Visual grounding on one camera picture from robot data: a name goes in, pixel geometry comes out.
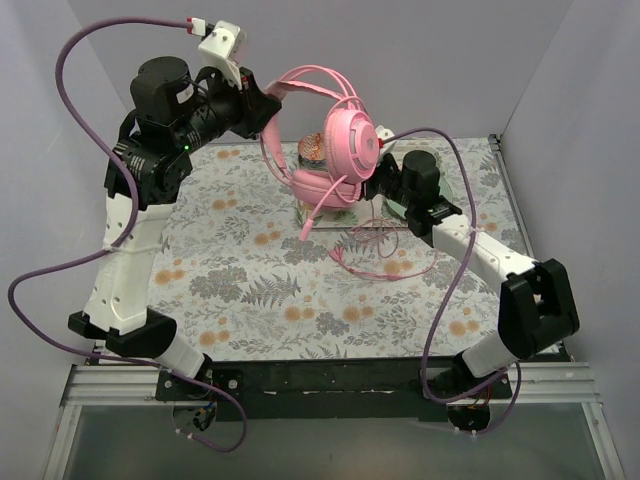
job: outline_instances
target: jar lid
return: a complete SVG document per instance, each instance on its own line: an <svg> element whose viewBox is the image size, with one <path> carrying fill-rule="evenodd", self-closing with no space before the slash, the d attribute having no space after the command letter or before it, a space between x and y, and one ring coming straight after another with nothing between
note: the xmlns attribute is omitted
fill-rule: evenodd
<svg viewBox="0 0 640 480"><path fill-rule="evenodd" d="M321 163L326 160L324 153L324 133L307 135L298 142L298 154L302 160Z"/></svg>

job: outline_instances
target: headphone ear cup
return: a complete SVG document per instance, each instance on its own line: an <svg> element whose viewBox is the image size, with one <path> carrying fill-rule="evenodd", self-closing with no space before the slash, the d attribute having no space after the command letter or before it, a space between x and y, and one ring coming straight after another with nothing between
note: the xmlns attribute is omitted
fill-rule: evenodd
<svg viewBox="0 0 640 480"><path fill-rule="evenodd" d="M291 190L298 200L310 205L317 205L324 194L331 188L332 182L326 172L311 172L309 170L296 170L291 177ZM361 184L341 183L337 187L345 198L359 198L362 191ZM327 197L323 207L333 209L345 209L352 206L343 202L334 192Z"/></svg>
<svg viewBox="0 0 640 480"><path fill-rule="evenodd" d="M362 110L338 109L326 120L325 155L329 173L351 184L367 180L376 168L380 145L376 129Z"/></svg>

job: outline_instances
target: glass panel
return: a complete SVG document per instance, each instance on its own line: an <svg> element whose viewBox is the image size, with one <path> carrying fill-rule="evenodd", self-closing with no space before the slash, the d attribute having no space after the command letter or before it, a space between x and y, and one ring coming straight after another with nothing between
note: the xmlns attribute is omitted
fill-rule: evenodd
<svg viewBox="0 0 640 480"><path fill-rule="evenodd" d="M604 478L580 405L519 405L478 439L412 419L254 420L232 454L176 435L171 412L84 407L65 478ZM238 430L219 423L205 435L231 442Z"/></svg>

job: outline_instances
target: pink headphones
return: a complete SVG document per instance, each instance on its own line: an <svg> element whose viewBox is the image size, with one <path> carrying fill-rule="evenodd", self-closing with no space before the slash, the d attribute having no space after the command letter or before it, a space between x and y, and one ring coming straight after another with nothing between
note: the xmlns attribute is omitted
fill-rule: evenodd
<svg viewBox="0 0 640 480"><path fill-rule="evenodd" d="M326 73L336 81L342 93L297 81L310 72ZM359 200L361 183L376 168L380 143L364 103L341 73L316 65L304 65L287 72L266 89L267 94L280 100L291 91L316 93L336 100L324 122L328 173L303 169L293 174L289 172L282 152L277 115L267 124L260 137L264 161L271 173L280 182L290 186L297 199L315 205L300 233L300 240L306 240L313 227L313 219L321 208L344 209ZM269 162L265 145L282 175L278 175Z"/></svg>

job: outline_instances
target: white bracket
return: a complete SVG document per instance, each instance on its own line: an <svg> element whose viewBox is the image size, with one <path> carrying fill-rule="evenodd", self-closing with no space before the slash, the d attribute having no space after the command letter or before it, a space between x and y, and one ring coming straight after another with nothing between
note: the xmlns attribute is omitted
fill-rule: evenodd
<svg viewBox="0 0 640 480"><path fill-rule="evenodd" d="M198 45L203 63L220 70L224 79L238 90L242 90L242 79L237 57L240 56L240 48L246 39L247 33L244 30L221 20L216 23L213 32Z"/></svg>

